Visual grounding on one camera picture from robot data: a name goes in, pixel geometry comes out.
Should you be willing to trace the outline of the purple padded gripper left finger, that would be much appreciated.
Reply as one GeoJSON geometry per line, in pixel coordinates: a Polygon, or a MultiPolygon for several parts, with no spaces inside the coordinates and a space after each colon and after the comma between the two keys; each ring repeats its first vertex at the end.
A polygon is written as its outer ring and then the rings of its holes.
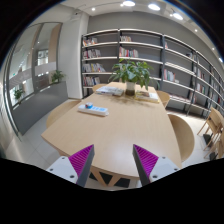
{"type": "Polygon", "coordinates": [[[47,171],[84,187],[90,173],[94,154],[94,146],[87,146],[69,157],[59,157],[47,168],[47,171]]]}

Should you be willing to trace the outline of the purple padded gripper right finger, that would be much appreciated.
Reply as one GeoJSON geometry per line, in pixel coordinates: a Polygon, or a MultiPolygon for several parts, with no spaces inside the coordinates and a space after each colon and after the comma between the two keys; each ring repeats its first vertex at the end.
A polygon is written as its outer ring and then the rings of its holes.
{"type": "Polygon", "coordinates": [[[169,158],[159,157],[136,144],[133,145],[133,157],[142,186],[179,171],[169,158]]]}

